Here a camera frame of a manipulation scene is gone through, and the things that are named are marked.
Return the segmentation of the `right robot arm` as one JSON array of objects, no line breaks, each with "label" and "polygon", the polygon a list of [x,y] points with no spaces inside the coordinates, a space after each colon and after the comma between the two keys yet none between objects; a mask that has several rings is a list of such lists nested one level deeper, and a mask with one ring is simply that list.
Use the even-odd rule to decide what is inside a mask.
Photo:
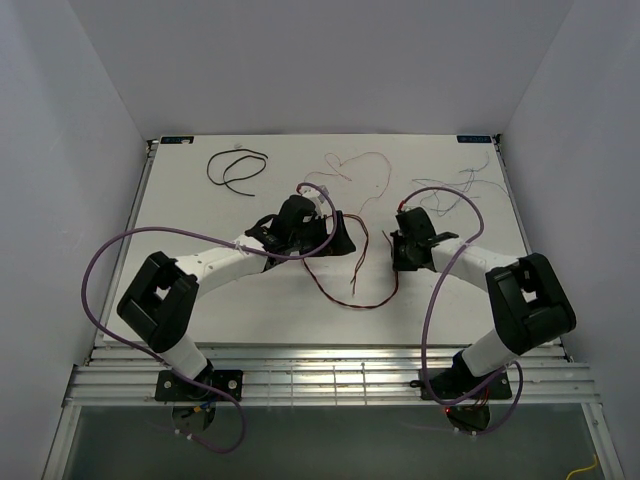
[{"label": "right robot arm", "polygon": [[542,254],[503,255],[474,246],[453,232],[438,233],[421,207],[399,209],[391,233],[396,272],[427,269],[440,277],[427,306],[434,313],[437,294],[453,276],[488,295],[493,327],[457,352],[452,365],[434,376],[426,361],[414,388],[426,398],[453,401],[476,396],[523,354],[577,326],[573,307]]}]

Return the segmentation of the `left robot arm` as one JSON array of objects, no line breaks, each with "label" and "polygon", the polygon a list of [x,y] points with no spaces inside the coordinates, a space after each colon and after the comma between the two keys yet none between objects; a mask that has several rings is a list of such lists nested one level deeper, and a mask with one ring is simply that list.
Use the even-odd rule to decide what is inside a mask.
[{"label": "left robot arm", "polygon": [[190,399],[205,397],[212,370],[187,334],[196,301],[245,276],[261,274],[285,256],[345,256],[356,251],[343,213],[324,215],[321,201],[290,196],[276,214],[259,219],[226,248],[171,258],[149,255],[117,305],[117,314],[174,371]]}]

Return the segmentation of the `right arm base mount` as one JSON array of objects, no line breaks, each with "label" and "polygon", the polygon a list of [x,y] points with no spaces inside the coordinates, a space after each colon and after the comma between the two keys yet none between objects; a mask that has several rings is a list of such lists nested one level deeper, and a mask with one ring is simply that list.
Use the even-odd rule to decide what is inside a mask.
[{"label": "right arm base mount", "polygon": [[423,372],[411,380],[409,386],[420,390],[422,400],[433,400],[433,394],[441,399],[445,416],[454,429],[470,435],[486,432],[490,428],[491,400],[511,400],[512,390],[507,373],[502,371],[482,389],[479,386],[492,373],[475,377],[462,360],[461,355],[453,358],[448,368],[429,371],[428,380]]}]

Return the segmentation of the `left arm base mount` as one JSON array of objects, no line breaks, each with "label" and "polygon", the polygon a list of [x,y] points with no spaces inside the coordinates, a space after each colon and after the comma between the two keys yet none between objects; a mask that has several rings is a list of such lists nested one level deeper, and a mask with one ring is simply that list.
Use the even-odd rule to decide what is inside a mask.
[{"label": "left arm base mount", "polygon": [[[240,401],[243,376],[242,370],[214,370],[205,373],[201,381]],[[177,429],[187,433],[203,433],[213,423],[217,403],[223,399],[164,370],[158,374],[154,400],[172,404],[171,418]]]}]

